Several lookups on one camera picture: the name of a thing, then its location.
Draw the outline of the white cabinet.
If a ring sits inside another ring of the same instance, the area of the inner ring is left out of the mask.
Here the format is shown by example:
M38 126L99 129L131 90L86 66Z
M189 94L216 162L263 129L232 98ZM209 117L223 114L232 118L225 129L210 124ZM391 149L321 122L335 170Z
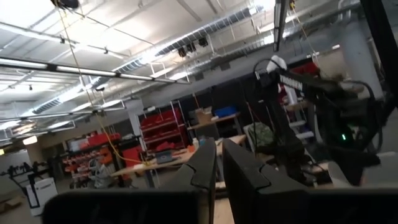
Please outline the white cabinet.
M47 201L58 194L53 177L39 180L34 185L29 184L25 189L29 201L30 213L33 217L41 215Z

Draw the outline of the small grey case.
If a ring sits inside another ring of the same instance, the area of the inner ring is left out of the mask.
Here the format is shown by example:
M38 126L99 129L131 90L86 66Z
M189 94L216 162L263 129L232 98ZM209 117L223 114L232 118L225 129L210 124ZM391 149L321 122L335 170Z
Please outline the small grey case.
M156 152L155 158L156 158L156 163L158 164L164 164L172 162L174 160L171 150Z

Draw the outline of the cardboard box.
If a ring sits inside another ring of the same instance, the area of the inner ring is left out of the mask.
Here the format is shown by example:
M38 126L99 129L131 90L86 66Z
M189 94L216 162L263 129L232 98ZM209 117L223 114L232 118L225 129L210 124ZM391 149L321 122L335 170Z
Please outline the cardboard box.
M207 124L211 121L213 117L212 107L199 108L195 110L198 124Z

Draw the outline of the black aluminium table frame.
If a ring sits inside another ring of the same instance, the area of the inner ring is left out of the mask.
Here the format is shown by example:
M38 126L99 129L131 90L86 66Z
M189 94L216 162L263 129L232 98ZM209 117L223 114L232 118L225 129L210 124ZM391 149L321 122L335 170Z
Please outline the black aluminium table frame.
M394 103L398 109L398 46L382 0L360 0Z

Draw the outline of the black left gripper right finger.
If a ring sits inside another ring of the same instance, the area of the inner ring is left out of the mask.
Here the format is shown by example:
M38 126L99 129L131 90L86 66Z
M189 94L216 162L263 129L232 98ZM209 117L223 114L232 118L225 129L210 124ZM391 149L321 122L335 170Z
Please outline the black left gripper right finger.
M307 187L228 139L223 172L235 224L308 223Z

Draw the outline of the person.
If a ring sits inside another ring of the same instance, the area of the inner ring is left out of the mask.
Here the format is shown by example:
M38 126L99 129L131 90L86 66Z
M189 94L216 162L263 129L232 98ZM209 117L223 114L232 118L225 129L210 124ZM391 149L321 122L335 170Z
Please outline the person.
M108 174L107 167L97 159L91 159L88 163L89 179L93 181L93 187L96 189L108 188L113 180Z

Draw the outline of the long wooden workbench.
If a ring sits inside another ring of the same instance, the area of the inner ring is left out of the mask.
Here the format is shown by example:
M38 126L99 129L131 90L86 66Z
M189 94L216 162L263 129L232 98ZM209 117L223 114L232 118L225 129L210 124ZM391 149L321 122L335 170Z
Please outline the long wooden workbench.
M246 140L246 135L237 135L228 138L232 142L236 144L243 144ZM177 166L183 163L186 163L189 158L193 156L194 152L189 152L188 149L183 149L182 152L178 152L176 155L172 155L172 161L171 162L166 162L163 164L158 164L157 159L153 159L149 162L149 165L145 164L136 164L132 167L127 167L123 168L119 171L114 172L111 174L111 177L118 177L122 175L131 175L133 173L138 173L138 172L143 172L144 173L144 180L146 181L146 185L148 188L154 188L156 187L151 171L150 170L156 170L160 168L165 168L165 167L172 167L172 166ZM221 155L222 155L222 140L217 140L216 141L216 161L217 165L220 171L223 169L223 165L221 164Z

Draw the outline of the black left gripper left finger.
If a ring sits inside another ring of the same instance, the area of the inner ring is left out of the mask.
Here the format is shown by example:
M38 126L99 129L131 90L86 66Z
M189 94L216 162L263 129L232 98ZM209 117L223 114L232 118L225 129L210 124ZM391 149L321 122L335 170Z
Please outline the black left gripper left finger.
M213 224L216 144L207 139L160 189L167 200L160 224Z

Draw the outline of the green patterned bag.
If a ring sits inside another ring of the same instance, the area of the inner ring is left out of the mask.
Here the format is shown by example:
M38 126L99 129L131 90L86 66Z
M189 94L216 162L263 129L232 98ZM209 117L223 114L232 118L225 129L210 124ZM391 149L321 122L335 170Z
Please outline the green patterned bag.
M252 152L255 152L257 147L266 146L274 140L272 130L264 123L255 122L243 129Z

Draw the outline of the LED light bar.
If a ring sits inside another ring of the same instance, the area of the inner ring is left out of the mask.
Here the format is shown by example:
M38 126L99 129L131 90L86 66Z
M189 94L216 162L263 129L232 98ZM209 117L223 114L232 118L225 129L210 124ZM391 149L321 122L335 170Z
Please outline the LED light bar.
M121 78L127 80L139 80L147 82L160 82L160 83L178 83L183 85L189 85L190 82L183 80L171 80L167 78L153 78L142 75L131 75L119 72L109 72L104 70L93 70L89 68L79 68L64 65L56 65L53 63L35 62L29 60L19 60L14 58L0 57L0 67L4 68L16 68L24 70L51 72L51 73L70 73L75 75L91 75L96 77L106 78Z
M285 20L290 0L275 0L274 6L274 43L273 51L278 52L283 39Z

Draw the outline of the blue plastic bin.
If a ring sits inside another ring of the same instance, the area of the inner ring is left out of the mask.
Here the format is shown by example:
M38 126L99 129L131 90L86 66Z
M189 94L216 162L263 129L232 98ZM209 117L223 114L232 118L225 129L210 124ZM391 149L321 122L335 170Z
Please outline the blue plastic bin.
M224 118L227 116L231 116L233 114L236 114L238 111L236 109L235 106L227 106L224 108L220 108L217 110L214 110L214 114L215 116L219 117L219 118Z

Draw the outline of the tall shelf with red bins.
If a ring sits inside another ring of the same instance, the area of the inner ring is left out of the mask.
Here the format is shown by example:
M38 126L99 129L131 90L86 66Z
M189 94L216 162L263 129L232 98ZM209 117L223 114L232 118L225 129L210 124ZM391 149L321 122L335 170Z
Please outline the tall shelf with red bins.
M185 117L179 101L139 115L141 136L148 152L181 150L189 144Z

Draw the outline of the low shelf with red bins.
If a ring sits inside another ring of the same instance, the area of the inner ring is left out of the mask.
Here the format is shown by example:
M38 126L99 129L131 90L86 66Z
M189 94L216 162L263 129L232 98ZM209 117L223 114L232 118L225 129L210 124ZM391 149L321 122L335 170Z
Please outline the low shelf with red bins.
M122 138L120 134L97 134L80 143L76 150L70 151L60 159L65 172L72 177L71 189L95 189L89 179L88 163L97 159L107 167L109 176L123 168L141 163L142 147L138 136ZM108 187L130 187L128 175L111 177L113 183Z

